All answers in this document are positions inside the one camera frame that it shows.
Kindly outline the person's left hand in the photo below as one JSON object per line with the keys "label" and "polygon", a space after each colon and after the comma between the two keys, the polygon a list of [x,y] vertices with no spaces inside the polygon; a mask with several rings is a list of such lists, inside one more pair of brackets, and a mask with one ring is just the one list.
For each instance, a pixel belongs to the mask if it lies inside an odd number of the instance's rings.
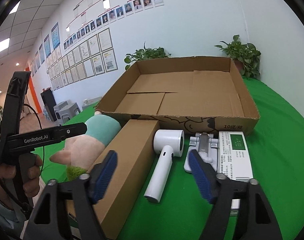
{"label": "person's left hand", "polygon": [[[40,191],[39,178],[40,178],[41,166],[42,166],[42,160],[37,155],[34,166],[29,168],[27,171],[28,181],[23,185],[23,190],[27,197],[31,197],[31,198],[35,197]],[[10,166],[6,164],[0,165],[1,180],[13,179],[15,175],[16,175],[15,166]],[[2,189],[0,185],[0,200],[4,202],[8,198],[9,198],[8,194],[6,194],[6,192],[4,191],[4,189]]]}

